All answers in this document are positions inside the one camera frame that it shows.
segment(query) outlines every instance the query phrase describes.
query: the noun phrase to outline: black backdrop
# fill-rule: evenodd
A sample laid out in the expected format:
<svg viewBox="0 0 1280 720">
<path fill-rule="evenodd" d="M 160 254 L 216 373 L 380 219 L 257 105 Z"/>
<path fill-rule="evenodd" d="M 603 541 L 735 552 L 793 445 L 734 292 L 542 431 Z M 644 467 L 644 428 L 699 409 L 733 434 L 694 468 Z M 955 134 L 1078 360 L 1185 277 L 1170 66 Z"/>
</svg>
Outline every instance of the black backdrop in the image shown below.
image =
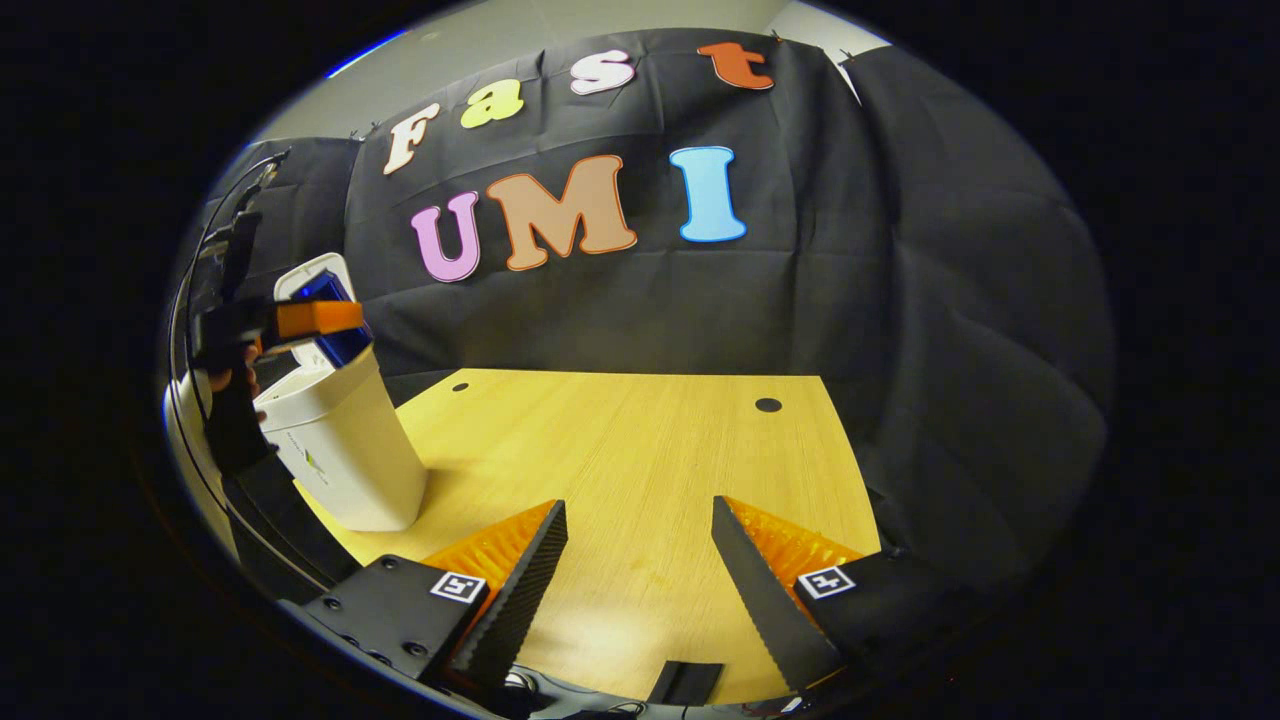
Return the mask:
<svg viewBox="0 0 1280 720">
<path fill-rule="evenodd" d="M 773 87 L 721 81 L 696 53 L 716 42 L 764 58 L 756 72 Z M 614 47 L 636 78 L 575 95 L 570 65 Z M 1068 193 L 980 101 L 897 47 L 845 67 L 858 99 L 820 49 L 796 41 L 594 37 L 406 97 L 362 142 L 250 147 L 215 192 L 293 143 L 261 196 L 246 287 L 342 251 L 396 404 L 461 366 L 820 375 L 882 543 L 991 587 L 1043 556 L 1102 448 L 1114 351 L 1101 266 Z M 466 99 L 507 77 L 524 109 L 461 127 Z M 385 174 L 390 128 L 433 102 L 442 110 L 412 161 Z M 745 236 L 680 237 L 689 206 L 667 158 L 690 146 L 737 149 L 728 177 Z M 475 272 L 447 283 L 422 266 L 411 219 L 424 208 L 520 173 L 558 193 L 596 155 L 623 163 L 635 246 L 511 272 L 503 213 L 481 199 Z M 456 256 L 456 222 L 439 225 Z"/>
<path fill-rule="evenodd" d="M 22 716 L 365 711 L 344 683 L 376 685 L 280 650 L 273 635 L 305 638 L 201 543 L 143 388 L 168 249 L 210 178 L 256 118 L 421 12 L 410 5 L 18 18 L 14 150 L 37 170 L 15 191 L 8 246 L 27 268 L 9 286 L 27 340 L 8 387 L 37 400 L 6 415 L 10 437 L 36 436 L 10 475 Z M 1261 715 L 1276 667 L 1258 639 L 1267 551 L 1247 532 L 1268 477 L 1248 400 L 1274 386 L 1251 160 L 1263 136 L 1247 122 L 1268 67 L 1260 18 L 1114 3 L 859 12 L 988 100 L 1070 188 L 1103 256 L 1121 360 L 1116 434 L 1070 544 L 988 642 L 882 715 Z M 69 452 L 70 437 L 86 451 Z"/>
</svg>

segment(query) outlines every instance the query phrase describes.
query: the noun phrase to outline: brown letter m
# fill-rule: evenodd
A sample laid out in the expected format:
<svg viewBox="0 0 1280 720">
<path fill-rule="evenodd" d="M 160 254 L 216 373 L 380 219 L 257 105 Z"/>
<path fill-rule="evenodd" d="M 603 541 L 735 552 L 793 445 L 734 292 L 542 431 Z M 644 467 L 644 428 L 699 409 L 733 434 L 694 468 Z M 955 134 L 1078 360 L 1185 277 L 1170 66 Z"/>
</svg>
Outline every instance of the brown letter m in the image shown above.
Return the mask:
<svg viewBox="0 0 1280 720">
<path fill-rule="evenodd" d="M 577 224 L 582 223 L 582 242 L 579 247 L 591 255 L 626 250 L 636 243 L 636 233 L 627 228 L 618 201 L 618 170 L 622 159 L 617 155 L 595 155 L 579 160 L 564 181 L 561 200 L 547 192 L 527 173 L 502 178 L 485 192 L 502 204 L 511 238 L 511 258 L 507 266 L 527 270 L 547 261 L 547 251 L 536 245 L 534 231 L 561 258 L 573 251 Z"/>
</svg>

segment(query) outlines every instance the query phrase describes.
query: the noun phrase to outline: blue object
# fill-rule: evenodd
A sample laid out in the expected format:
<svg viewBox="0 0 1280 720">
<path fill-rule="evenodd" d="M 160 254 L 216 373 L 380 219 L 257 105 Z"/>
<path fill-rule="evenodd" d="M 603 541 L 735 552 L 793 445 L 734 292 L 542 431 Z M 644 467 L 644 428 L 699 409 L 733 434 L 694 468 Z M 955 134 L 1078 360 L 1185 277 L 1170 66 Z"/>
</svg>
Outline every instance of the blue object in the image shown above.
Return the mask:
<svg viewBox="0 0 1280 720">
<path fill-rule="evenodd" d="M 372 54 L 372 53 L 374 53 L 374 50 L 378 50 L 379 47 L 381 47 L 381 46 L 387 45 L 388 42 L 390 42 L 390 41 L 393 41 L 393 40 L 396 40 L 397 37 L 399 37 L 399 36 L 402 36 L 402 35 L 404 35 L 406 32 L 408 32 L 408 31 L 407 31 L 407 29 L 402 29 L 401 32 L 397 32 L 396 35 L 393 35 L 393 36 L 388 37 L 387 40 L 384 40 L 384 41 L 379 42 L 378 45 L 374 45 L 374 46 L 372 46 L 372 47 L 370 47 L 369 50 L 365 50 L 365 51 L 364 51 L 364 53 L 361 53 L 360 55 L 356 55 L 355 58 L 352 58 L 352 59 L 347 60 L 346 63 L 343 63 L 343 64 L 342 64 L 342 67 L 339 67 L 338 69 L 335 69 L 335 70 L 333 70 L 332 73 L 329 73 L 329 76 L 328 76 L 328 77 L 326 77 L 325 79 L 330 79 L 330 78 L 333 78 L 333 76 L 335 76 L 335 74 L 340 73 L 342 70 L 346 70 L 347 68 L 349 68 L 349 67 L 355 65 L 355 64 L 356 64 L 356 63 L 358 63 L 360 60 L 364 60 L 364 59 L 365 59 L 366 56 L 369 56 L 370 54 Z"/>
<path fill-rule="evenodd" d="M 685 147 L 671 154 L 671 164 L 685 172 L 689 222 L 680 237 L 690 242 L 723 242 L 746 234 L 746 225 L 733 217 L 728 196 L 728 147 Z"/>
<path fill-rule="evenodd" d="M 339 300 L 344 302 L 351 300 L 342 287 L 342 281 L 329 270 L 307 281 L 307 284 L 300 287 L 289 297 L 293 300 Z M 362 328 L 323 334 L 315 340 L 316 347 L 333 364 L 334 369 L 346 366 L 355 360 L 371 342 L 374 342 L 374 333 L 369 329 L 367 323 Z"/>
</svg>

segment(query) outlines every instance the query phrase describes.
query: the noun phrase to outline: white box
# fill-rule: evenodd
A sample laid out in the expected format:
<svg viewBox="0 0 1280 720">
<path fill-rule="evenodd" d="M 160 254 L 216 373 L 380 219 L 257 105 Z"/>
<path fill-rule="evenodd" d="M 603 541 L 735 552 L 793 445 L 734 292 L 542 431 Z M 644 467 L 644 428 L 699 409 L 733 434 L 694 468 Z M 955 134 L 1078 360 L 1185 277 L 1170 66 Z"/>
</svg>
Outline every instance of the white box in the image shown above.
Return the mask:
<svg viewBox="0 0 1280 720">
<path fill-rule="evenodd" d="M 289 270 L 275 299 L 323 270 L 356 300 L 347 264 L 337 252 Z M 266 413 L 262 434 L 312 498 L 348 530 L 403 530 L 417 520 L 428 471 L 396 416 L 372 345 L 334 369 L 314 342 L 294 347 L 301 365 L 253 401 Z"/>
</svg>

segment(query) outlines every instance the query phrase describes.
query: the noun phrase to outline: wall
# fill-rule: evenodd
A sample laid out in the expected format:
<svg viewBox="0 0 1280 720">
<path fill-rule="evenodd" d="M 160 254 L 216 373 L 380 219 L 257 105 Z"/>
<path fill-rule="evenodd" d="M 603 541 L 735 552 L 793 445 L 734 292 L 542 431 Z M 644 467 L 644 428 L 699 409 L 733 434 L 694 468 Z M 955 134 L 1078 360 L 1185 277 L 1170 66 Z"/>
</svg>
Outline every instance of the wall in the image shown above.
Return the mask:
<svg viewBox="0 0 1280 720">
<path fill-rule="evenodd" d="M 488 0 L 415 26 L 300 94 L 256 140 L 365 135 L 415 100 L 503 60 L 581 37 L 655 27 L 768 32 L 786 0 Z M 334 67 L 342 64 L 335 58 Z"/>
<path fill-rule="evenodd" d="M 791 37 L 806 45 L 822 47 L 827 51 L 831 61 L 837 64 L 845 60 L 844 51 L 846 50 L 850 55 L 858 55 L 890 45 L 881 37 L 845 20 L 838 14 L 820 9 L 820 4 L 813 3 L 787 3 L 768 27 L 782 37 Z M 849 83 L 849 87 L 854 87 L 845 70 L 841 69 L 840 74 Z"/>
</svg>

